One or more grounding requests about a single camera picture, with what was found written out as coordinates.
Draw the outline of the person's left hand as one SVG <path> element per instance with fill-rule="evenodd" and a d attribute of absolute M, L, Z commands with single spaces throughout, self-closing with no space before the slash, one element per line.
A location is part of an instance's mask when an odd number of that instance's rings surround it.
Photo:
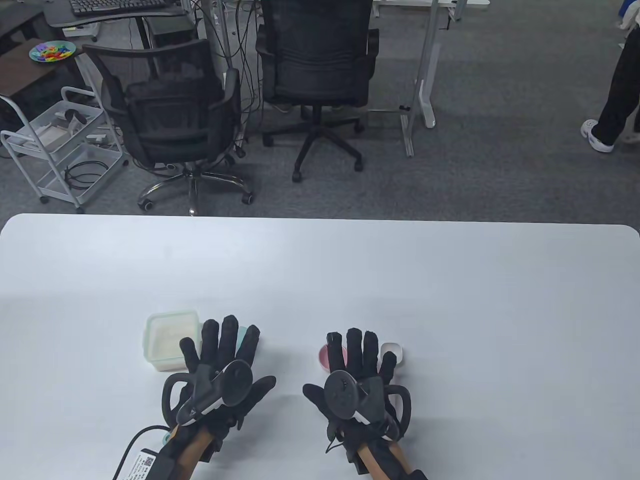
<path fill-rule="evenodd" d="M 239 331 L 233 315 L 226 316 L 222 323 L 211 318 L 202 326 L 199 353 L 191 338 L 185 337 L 179 343 L 188 372 L 184 387 L 188 396 L 175 419 L 182 426 L 205 426 L 220 441 L 233 427 L 242 428 L 249 412 L 276 384 L 274 375 L 253 378 L 258 327 L 249 326 L 237 347 Z"/>

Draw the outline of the person's right hand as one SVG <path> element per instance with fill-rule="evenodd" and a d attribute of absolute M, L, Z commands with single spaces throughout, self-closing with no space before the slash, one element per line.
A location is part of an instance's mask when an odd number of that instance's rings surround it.
<path fill-rule="evenodd" d="M 329 377 L 324 386 L 307 383 L 302 394 L 327 420 L 330 442 L 359 447 L 369 441 L 397 441 L 406 432 L 391 394 L 407 394 L 405 387 L 391 386 L 397 358 L 379 359 L 378 337 L 372 331 L 351 327 L 345 335 L 326 336 Z"/>

